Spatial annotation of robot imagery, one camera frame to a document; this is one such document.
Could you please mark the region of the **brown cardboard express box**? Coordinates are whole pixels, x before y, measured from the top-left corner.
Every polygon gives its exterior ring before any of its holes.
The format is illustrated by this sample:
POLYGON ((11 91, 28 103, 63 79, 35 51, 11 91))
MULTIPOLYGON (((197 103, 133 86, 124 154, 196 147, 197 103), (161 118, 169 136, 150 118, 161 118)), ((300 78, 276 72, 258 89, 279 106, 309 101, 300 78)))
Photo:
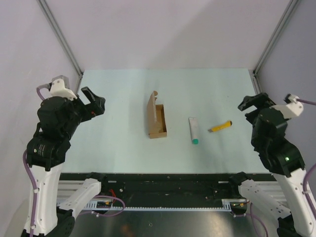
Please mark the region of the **brown cardboard express box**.
POLYGON ((164 105, 156 104, 158 92, 153 91, 147 103, 147 124, 150 139, 167 137, 164 105))

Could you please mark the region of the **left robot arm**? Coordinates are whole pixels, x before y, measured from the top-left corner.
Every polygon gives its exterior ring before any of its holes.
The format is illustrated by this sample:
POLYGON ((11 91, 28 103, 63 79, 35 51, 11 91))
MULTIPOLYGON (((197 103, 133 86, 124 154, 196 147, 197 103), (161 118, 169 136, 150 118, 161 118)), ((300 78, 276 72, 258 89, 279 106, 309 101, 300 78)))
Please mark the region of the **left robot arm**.
POLYGON ((95 95, 88 87, 81 91, 89 104, 66 90, 67 95, 44 99, 38 109, 36 131, 23 153, 24 167, 32 184, 32 206, 21 234, 23 237, 68 237, 89 201, 108 194, 106 176, 91 172, 80 188, 57 204, 62 166, 75 130, 82 122, 105 112, 105 98, 95 95))

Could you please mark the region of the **white tube green cap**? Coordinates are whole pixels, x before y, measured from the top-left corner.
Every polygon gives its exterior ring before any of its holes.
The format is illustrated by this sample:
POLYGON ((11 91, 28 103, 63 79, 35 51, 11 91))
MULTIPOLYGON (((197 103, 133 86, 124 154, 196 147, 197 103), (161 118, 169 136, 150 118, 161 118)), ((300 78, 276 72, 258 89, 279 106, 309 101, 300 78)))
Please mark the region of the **white tube green cap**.
POLYGON ((189 117, 189 126, 192 144, 197 145, 199 143, 198 139, 198 120, 193 117, 189 117))

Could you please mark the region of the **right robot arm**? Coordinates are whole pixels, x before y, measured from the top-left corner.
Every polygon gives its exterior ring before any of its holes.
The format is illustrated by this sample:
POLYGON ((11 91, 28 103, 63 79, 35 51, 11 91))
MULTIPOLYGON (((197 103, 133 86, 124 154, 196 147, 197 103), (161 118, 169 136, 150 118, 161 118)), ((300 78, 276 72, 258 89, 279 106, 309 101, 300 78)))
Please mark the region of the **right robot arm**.
POLYGON ((245 96, 238 106, 252 124, 251 145, 259 154, 263 166, 273 175, 286 198, 283 206, 261 190, 246 173, 229 178, 228 193, 233 198, 243 197, 276 221, 280 237, 314 237, 316 235, 316 200, 310 190, 306 170, 299 149, 285 138, 288 121, 299 117, 304 106, 301 99, 287 94, 285 103, 277 105, 266 93, 245 96))

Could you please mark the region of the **yellow utility knife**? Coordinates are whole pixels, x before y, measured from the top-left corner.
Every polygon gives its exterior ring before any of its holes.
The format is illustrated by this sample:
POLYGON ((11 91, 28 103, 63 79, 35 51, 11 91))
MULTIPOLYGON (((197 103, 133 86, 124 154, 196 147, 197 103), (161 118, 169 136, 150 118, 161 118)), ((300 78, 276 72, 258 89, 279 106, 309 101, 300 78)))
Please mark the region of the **yellow utility knife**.
POLYGON ((221 131, 221 130, 226 129, 228 127, 231 127, 232 124, 233 124, 232 121, 229 120, 229 121, 227 121, 227 122, 225 122, 223 124, 220 124, 220 125, 217 125, 217 126, 214 126, 214 127, 210 128, 210 129, 208 129, 208 132, 210 132, 210 133, 218 132, 218 131, 221 131))

